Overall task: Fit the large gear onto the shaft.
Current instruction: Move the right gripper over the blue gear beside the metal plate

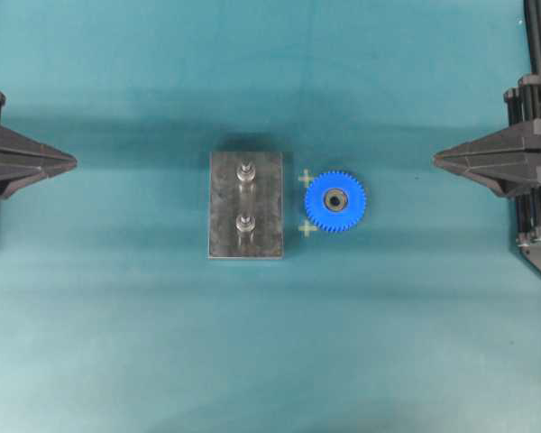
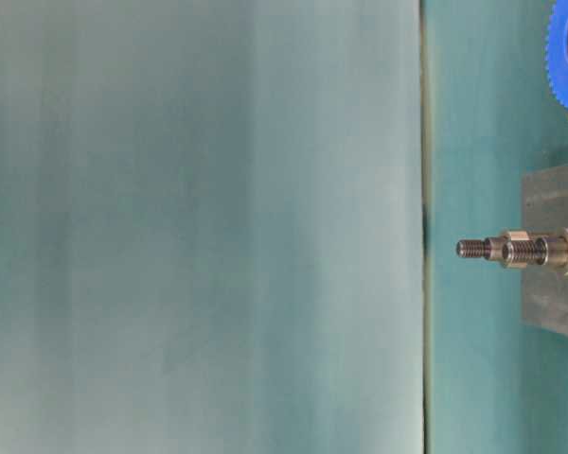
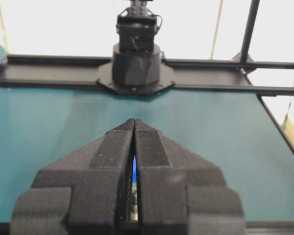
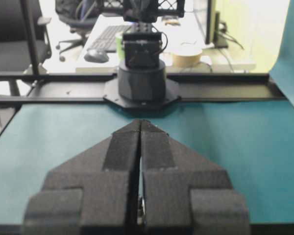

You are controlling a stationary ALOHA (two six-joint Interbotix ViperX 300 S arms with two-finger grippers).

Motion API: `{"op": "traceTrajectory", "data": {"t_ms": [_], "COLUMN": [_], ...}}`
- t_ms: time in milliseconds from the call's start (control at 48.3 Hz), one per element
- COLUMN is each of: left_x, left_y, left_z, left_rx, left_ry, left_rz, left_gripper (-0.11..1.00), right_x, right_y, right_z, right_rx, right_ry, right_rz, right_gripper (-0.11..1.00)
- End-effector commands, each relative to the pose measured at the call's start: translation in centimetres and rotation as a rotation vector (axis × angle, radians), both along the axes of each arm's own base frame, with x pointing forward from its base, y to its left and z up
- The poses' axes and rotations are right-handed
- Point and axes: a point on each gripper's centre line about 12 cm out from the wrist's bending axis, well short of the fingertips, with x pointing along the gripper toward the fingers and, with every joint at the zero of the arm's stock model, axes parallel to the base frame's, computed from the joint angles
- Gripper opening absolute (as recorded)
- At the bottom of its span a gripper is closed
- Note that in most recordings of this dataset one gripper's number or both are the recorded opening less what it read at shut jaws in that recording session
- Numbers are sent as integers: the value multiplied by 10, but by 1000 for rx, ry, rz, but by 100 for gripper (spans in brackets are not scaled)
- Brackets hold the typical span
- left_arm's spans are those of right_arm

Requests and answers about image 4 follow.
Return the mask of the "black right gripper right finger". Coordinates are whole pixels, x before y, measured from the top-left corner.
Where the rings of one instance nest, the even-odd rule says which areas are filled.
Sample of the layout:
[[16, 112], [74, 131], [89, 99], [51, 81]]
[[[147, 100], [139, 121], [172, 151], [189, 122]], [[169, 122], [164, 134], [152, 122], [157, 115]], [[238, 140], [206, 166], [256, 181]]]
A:
[[225, 168], [141, 122], [141, 153], [149, 235], [247, 235], [245, 197]]

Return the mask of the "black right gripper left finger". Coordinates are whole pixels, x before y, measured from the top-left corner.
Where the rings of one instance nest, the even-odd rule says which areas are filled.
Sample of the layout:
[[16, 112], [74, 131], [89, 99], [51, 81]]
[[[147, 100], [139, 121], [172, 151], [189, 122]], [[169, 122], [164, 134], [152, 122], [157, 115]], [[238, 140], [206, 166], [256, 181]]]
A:
[[24, 214], [26, 235], [128, 235], [136, 226], [140, 121], [50, 170]]

